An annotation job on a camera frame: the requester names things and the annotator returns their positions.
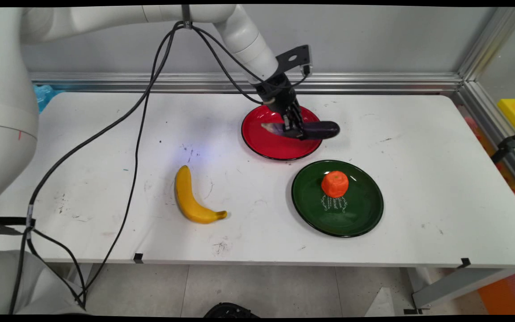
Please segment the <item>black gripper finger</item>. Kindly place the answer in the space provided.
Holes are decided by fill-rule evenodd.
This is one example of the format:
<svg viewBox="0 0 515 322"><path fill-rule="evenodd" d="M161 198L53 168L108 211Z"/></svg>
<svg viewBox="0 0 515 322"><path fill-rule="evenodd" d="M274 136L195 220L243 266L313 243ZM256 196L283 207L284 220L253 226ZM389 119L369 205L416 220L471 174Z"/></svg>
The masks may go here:
<svg viewBox="0 0 515 322"><path fill-rule="evenodd" d="M302 110L299 105L291 106L291 132L291 136L296 139L306 139L306 134L303 129Z"/></svg>
<svg viewBox="0 0 515 322"><path fill-rule="evenodd" d="M282 114L282 120L282 135L288 138L297 138L298 128L296 127L296 118L294 112L286 112Z"/></svg>

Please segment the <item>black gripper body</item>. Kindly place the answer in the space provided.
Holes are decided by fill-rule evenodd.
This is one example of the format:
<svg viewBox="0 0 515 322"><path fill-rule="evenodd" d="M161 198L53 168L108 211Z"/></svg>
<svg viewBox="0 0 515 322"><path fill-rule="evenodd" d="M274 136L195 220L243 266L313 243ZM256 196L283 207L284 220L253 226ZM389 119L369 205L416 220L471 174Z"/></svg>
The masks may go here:
<svg viewBox="0 0 515 322"><path fill-rule="evenodd" d="M295 90L286 73L279 73L266 82L255 84L255 89L272 112L280 115L301 114Z"/></svg>

